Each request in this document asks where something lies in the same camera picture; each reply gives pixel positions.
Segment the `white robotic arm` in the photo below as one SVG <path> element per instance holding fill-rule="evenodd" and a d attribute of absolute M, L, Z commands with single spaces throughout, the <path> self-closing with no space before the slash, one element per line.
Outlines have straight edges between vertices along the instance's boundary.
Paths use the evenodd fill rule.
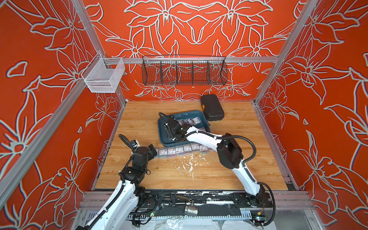
<path fill-rule="evenodd" d="M 166 117 L 168 117 L 168 120 L 164 122 L 164 125 L 174 137 L 173 140 L 182 141 L 186 138 L 188 141 L 197 142 L 215 150 L 218 153 L 221 164 L 231 169 L 243 184 L 245 192 L 249 194 L 249 203 L 257 207 L 262 206 L 262 199 L 265 194 L 265 189 L 262 185 L 267 186 L 269 190 L 270 188 L 264 183 L 257 182 L 245 164 L 245 162 L 252 159 L 256 153 L 255 146 L 251 141 L 241 136 L 232 136 L 230 134 L 216 135 L 203 132 L 191 125 L 180 125 L 173 117 Z M 152 216 L 156 210 L 157 203 L 153 209 L 150 211 L 147 210 L 146 213 L 132 212 L 137 206 L 138 210 L 140 207 L 139 204 L 143 204 L 144 202 L 145 189 L 139 186 L 139 183 L 143 180 L 144 174 L 147 172 L 148 161 L 157 155 L 156 150 L 152 145 L 149 147 L 140 147 L 136 140 L 129 142 L 129 140 L 121 134 L 119 134 L 119 137 L 132 149 L 133 155 L 124 169 L 119 172 L 121 180 L 102 209 L 85 227 L 78 226 L 76 230 L 119 229 L 129 214 L 150 214 Z M 253 147 L 253 154 L 251 157 L 247 159 L 243 158 L 241 154 L 242 150 L 234 138 L 244 139 L 251 144 Z M 273 215 L 264 225 L 268 225 L 275 215 L 275 201 L 271 190 L 270 194 L 273 202 Z M 256 226 L 263 225 L 263 222 L 253 221 L 253 223 Z"/>
<path fill-rule="evenodd" d="M 204 133 L 200 133 L 200 130 L 195 128 L 194 126 L 190 127 L 187 130 L 186 134 L 189 134 L 191 132 L 196 132 L 187 137 L 188 141 L 197 142 L 202 145 L 206 145 L 209 148 L 215 150 L 217 152 L 217 145 L 220 144 L 223 140 L 217 139 L 217 137 L 222 137 L 222 135 L 215 135 L 212 134 L 214 137 L 211 137 L 209 135 L 206 135 Z M 252 175 L 252 173 L 249 171 L 247 165 L 244 162 L 244 159 L 240 160 L 240 163 L 237 166 L 234 166 L 233 169 L 231 169 L 235 175 L 239 178 L 241 183 L 244 186 L 244 190 L 253 196 L 256 196 L 259 192 L 260 185 L 257 184 L 256 179 Z"/>

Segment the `red wall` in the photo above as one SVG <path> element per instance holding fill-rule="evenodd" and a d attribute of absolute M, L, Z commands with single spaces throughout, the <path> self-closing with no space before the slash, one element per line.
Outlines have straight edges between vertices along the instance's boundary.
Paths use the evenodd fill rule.
<path fill-rule="evenodd" d="M 109 57 L 155 54 L 276 56 L 305 1 L 83 0 Z M 230 64 L 224 86 L 144 86 L 127 65 L 120 87 L 130 100 L 254 99 L 270 63 Z"/>
<path fill-rule="evenodd" d="M 72 4 L 0 3 L 0 178 L 96 54 Z M 91 189 L 121 104 L 84 89 L 0 210 L 1 229 L 70 228 Z"/>
<path fill-rule="evenodd" d="M 327 229 L 368 228 L 367 13 L 320 1 L 260 105 Z"/>

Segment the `plastic sheet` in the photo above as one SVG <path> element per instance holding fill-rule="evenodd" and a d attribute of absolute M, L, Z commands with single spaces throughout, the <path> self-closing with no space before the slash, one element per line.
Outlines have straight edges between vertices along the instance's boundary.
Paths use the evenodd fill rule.
<path fill-rule="evenodd" d="M 134 227 L 131 221 L 125 221 L 120 230 L 220 230 L 218 222 L 211 219 L 184 219 L 182 217 L 151 220 L 140 228 Z"/>

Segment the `wire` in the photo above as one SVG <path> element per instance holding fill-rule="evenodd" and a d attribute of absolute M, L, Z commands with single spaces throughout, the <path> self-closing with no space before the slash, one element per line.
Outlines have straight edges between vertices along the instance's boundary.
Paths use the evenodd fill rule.
<path fill-rule="evenodd" d="M 274 217 L 275 217 L 275 213 L 276 213 L 275 198 L 274 198 L 274 196 L 273 196 L 273 193 L 272 193 L 271 188 L 270 188 L 266 183 L 263 183 L 263 182 L 257 182 L 257 184 L 262 184 L 262 185 L 266 186 L 266 187 L 267 187 L 267 189 L 270 191 L 270 195 L 271 195 L 271 198 L 272 198 L 272 216 L 271 216 L 271 218 L 270 218 L 267 222 L 263 223 L 263 226 L 267 226 L 267 225 L 269 225 L 269 224 L 273 221 L 273 219 L 274 219 Z M 254 225 L 255 225 L 255 226 L 262 226 L 262 224 L 259 224 L 259 223 L 257 223 L 257 222 L 254 222 Z"/>
<path fill-rule="evenodd" d="M 87 230 L 90 230 L 96 223 L 97 221 L 99 221 L 99 219 L 102 218 L 103 214 L 106 213 L 106 210 L 109 210 L 109 208 L 114 204 L 114 202 L 116 201 L 116 199 L 120 196 L 121 192 L 124 189 L 124 185 L 121 185 L 120 190 L 118 191 L 118 193 L 116 194 L 116 196 L 112 199 L 112 201 L 105 207 L 104 210 L 102 210 L 102 212 L 92 221 L 91 225 L 88 226 Z"/>
<path fill-rule="evenodd" d="M 193 131 L 193 132 L 188 133 L 180 141 L 182 141 L 183 139 L 187 138 L 188 136 L 190 136 L 190 135 L 192 135 L 194 133 L 197 133 L 197 131 Z M 198 131 L 198 133 L 206 134 L 207 136 L 210 136 L 210 137 L 215 137 L 215 135 L 213 135 L 211 133 L 208 133 L 208 132 L 204 132 L 204 131 Z M 216 139 L 219 139 L 219 140 L 225 140 L 225 139 L 229 139 L 229 138 L 243 139 L 243 140 L 247 141 L 252 146 L 252 149 L 253 149 L 252 155 L 243 161 L 243 167 L 245 167 L 245 163 L 248 162 L 248 161 L 250 161 L 251 159 L 253 159 L 256 156 L 257 149 L 256 149 L 255 145 L 248 138 L 243 137 L 243 136 L 239 136 L 239 135 L 231 135 L 231 136 L 226 136 L 226 137 L 218 137 L 218 136 L 216 136 Z"/>
<path fill-rule="evenodd" d="M 147 208 L 147 212 L 137 212 L 143 205 L 145 202 L 149 201 L 149 199 L 154 199 L 154 203 L 155 203 L 155 206 L 154 208 L 151 210 L 151 211 L 148 211 L 149 209 L 149 206 Z M 145 222 L 145 223 L 142 223 L 140 220 L 139 220 L 139 216 L 142 216 L 142 215 L 148 215 L 148 214 L 151 214 L 152 212 L 154 212 L 156 210 L 156 207 L 158 206 L 158 201 L 156 199 L 156 197 L 148 197 L 147 199 L 145 199 L 141 205 L 139 205 L 137 207 L 137 209 L 135 210 L 135 212 L 131 212 L 129 213 L 130 215 L 133 215 L 133 219 L 132 219 L 132 224 L 135 226 L 135 227 L 138 227 L 139 225 L 141 224 L 146 224 L 148 223 L 151 219 L 152 219 L 152 215 L 148 218 L 148 220 Z"/>
<path fill-rule="evenodd" d="M 164 122 L 164 126 L 167 127 L 167 129 L 168 129 L 169 133 L 171 134 L 171 136 L 173 138 L 175 138 L 175 134 L 173 133 L 173 127 L 171 127 L 169 124 L 166 125 L 167 121 L 165 121 L 163 119 L 163 116 L 165 116 L 165 117 L 167 117 L 169 119 L 170 119 L 170 116 L 168 116 L 168 115 L 166 115 L 164 113 L 161 113 L 161 112 L 159 112 L 159 116 L 160 116 L 161 120 Z"/>
<path fill-rule="evenodd" d="M 130 143 L 130 141 L 128 140 L 128 138 L 126 138 L 126 136 L 122 135 L 122 134 L 119 134 L 118 135 L 119 138 L 129 147 L 132 149 L 132 153 L 134 154 L 135 153 L 135 150 L 132 146 L 132 144 Z"/>

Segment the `wooden tabletop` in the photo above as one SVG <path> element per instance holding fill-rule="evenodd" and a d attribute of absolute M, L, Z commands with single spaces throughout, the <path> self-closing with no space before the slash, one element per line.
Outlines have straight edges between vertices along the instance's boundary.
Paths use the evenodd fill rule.
<path fill-rule="evenodd" d="M 257 148 L 257 155 L 247 162 L 254 177 L 267 183 L 272 190 L 287 190 L 284 179 L 263 134 L 257 116 L 250 102 L 221 102 L 224 119 L 210 121 L 214 134 L 230 133 L 250 139 Z M 201 110 L 199 101 L 191 102 L 131 102 L 125 107 L 123 117 L 115 133 L 106 161 L 96 184 L 96 188 L 115 188 L 119 176 L 131 156 L 131 150 L 120 140 L 119 134 L 130 141 L 137 139 L 141 146 L 153 144 L 163 147 L 158 136 L 158 112 L 175 114 L 191 110 Z M 237 139 L 244 158 L 252 154 L 252 147 Z M 239 179 L 219 162 L 215 151 L 171 159 L 153 159 L 148 163 L 150 175 L 146 175 L 140 185 L 151 189 L 223 189 L 243 190 Z"/>

